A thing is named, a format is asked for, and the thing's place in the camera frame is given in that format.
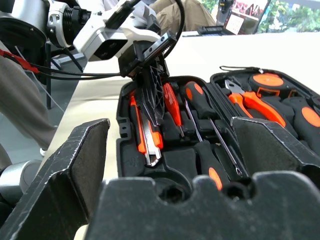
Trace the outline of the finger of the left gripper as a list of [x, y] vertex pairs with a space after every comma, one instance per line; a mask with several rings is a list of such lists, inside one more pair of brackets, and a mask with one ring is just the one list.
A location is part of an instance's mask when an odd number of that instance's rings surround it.
[[152, 117], [154, 117], [152, 124], [154, 126], [159, 126], [163, 121], [163, 116], [165, 113], [163, 85], [168, 81], [170, 74], [165, 59], [155, 59], [150, 66], [150, 71], [152, 77]]
[[142, 113], [150, 120], [152, 126], [157, 126], [155, 86], [153, 80], [147, 74], [138, 74], [135, 78], [136, 91], [135, 98]]

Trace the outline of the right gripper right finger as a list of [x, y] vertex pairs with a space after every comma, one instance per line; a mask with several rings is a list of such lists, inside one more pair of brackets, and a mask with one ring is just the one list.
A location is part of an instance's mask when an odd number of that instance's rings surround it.
[[237, 116], [231, 127], [249, 175], [295, 171], [320, 185], [320, 157], [278, 123]]

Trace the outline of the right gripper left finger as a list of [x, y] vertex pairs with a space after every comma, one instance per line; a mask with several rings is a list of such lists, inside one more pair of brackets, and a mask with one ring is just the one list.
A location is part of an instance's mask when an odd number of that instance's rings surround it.
[[109, 128], [102, 118], [72, 130], [0, 228], [2, 240], [74, 239], [96, 208]]

